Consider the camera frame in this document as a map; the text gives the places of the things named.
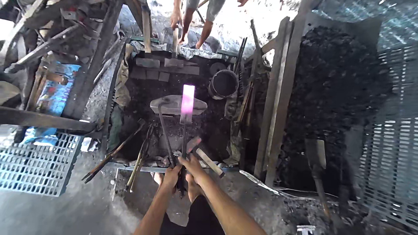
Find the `metal bucket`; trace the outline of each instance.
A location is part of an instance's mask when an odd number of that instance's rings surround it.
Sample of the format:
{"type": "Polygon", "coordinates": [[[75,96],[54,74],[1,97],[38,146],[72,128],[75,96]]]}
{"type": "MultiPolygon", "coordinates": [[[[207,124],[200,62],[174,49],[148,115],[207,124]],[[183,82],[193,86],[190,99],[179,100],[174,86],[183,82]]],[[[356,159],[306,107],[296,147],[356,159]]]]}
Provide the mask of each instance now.
{"type": "Polygon", "coordinates": [[[217,72],[209,83],[209,95],[215,100],[230,97],[238,90],[238,77],[231,70],[217,72]]]}

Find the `concrete floor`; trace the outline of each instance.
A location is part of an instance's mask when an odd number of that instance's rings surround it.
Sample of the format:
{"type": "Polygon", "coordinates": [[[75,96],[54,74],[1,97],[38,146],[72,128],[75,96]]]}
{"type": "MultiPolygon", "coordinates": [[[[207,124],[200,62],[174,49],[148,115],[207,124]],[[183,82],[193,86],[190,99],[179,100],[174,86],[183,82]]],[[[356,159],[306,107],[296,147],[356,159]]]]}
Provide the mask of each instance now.
{"type": "MultiPolygon", "coordinates": [[[[0,191],[1,234],[14,235],[119,235],[131,234],[146,213],[157,184],[141,172],[136,193],[114,195],[116,168],[105,166],[93,180],[81,178],[98,162],[92,154],[78,156],[66,192],[59,197],[0,191]]],[[[218,184],[255,218],[268,234],[296,234],[296,225],[326,229],[320,205],[291,201],[258,186],[239,172],[227,173],[218,184]]],[[[173,222],[187,223],[190,202],[176,194],[168,209],[173,222]]]]}
{"type": "Polygon", "coordinates": [[[115,170],[105,167],[89,183],[81,181],[97,162],[91,154],[79,156],[59,197],[0,191],[0,234],[129,234],[138,220],[122,201],[112,202],[115,170]]]}

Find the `charcoal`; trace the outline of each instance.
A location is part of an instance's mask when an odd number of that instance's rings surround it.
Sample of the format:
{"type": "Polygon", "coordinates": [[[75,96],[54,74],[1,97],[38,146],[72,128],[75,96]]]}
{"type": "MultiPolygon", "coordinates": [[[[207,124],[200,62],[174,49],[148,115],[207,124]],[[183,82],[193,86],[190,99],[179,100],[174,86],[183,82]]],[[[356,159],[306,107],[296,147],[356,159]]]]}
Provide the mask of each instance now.
{"type": "MultiPolygon", "coordinates": [[[[388,69],[380,62],[376,51],[338,29],[320,26],[302,38],[280,155],[283,164],[303,155],[305,138],[317,138],[326,143],[327,165],[340,166],[345,131],[373,117],[391,95],[388,69]]],[[[294,188],[291,166],[279,169],[280,181],[294,188]]]]}

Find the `coal pile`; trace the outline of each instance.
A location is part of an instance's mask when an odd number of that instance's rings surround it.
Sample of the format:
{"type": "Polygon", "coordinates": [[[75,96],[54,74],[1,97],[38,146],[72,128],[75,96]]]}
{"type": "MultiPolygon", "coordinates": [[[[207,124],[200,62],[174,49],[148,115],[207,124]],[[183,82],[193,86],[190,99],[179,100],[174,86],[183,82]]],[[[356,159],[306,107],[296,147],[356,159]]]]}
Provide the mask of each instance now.
{"type": "Polygon", "coordinates": [[[344,132],[372,117],[391,94],[389,69],[380,63],[376,51],[338,29],[317,27],[302,38],[280,154],[280,186],[315,191],[304,139],[317,138],[326,143],[325,190],[338,192],[341,165],[347,166],[344,132]]]}

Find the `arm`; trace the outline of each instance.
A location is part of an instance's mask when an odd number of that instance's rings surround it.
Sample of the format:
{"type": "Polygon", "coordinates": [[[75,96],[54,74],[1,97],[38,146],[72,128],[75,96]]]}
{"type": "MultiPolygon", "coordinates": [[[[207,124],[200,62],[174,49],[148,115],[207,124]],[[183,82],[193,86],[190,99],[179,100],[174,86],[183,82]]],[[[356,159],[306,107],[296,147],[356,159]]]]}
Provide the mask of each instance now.
{"type": "Polygon", "coordinates": [[[196,157],[191,155],[190,161],[181,157],[178,160],[193,175],[196,183],[203,189],[226,235],[266,235],[257,222],[223,192],[212,178],[203,171],[196,157]]]}
{"type": "Polygon", "coordinates": [[[159,186],[153,202],[141,223],[135,229],[134,235],[159,235],[164,213],[167,211],[168,202],[171,198],[173,188],[177,183],[178,172],[182,165],[174,169],[167,168],[163,183],[159,186]]]}
{"type": "Polygon", "coordinates": [[[171,28],[173,30],[177,27],[177,22],[179,22],[180,25],[183,24],[181,19],[180,2],[181,0],[174,0],[174,9],[173,13],[171,14],[171,28]]]}

